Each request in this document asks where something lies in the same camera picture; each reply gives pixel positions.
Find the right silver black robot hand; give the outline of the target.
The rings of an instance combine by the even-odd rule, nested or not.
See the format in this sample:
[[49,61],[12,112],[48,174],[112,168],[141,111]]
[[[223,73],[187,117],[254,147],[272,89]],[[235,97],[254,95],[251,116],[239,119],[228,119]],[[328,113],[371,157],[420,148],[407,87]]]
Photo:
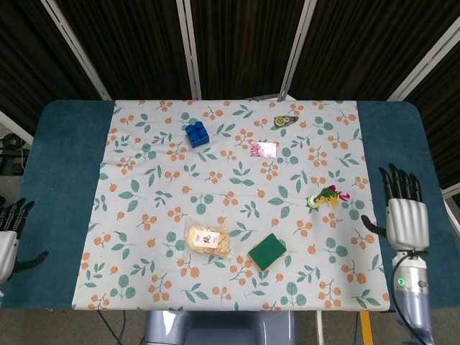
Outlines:
[[376,226],[368,216],[361,220],[367,230],[388,240],[398,252],[422,252],[429,247],[428,209],[420,181],[414,174],[390,163],[379,168],[386,206],[386,227]]

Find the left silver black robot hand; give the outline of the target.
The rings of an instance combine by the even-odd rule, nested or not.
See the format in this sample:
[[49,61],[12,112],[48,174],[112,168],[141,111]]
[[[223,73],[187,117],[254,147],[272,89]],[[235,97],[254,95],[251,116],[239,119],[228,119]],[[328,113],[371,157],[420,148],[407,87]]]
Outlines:
[[1,207],[1,285],[8,281],[14,273],[32,269],[42,264],[49,252],[43,251],[36,258],[18,262],[17,252],[29,212],[35,202],[26,202],[21,198],[4,208]]

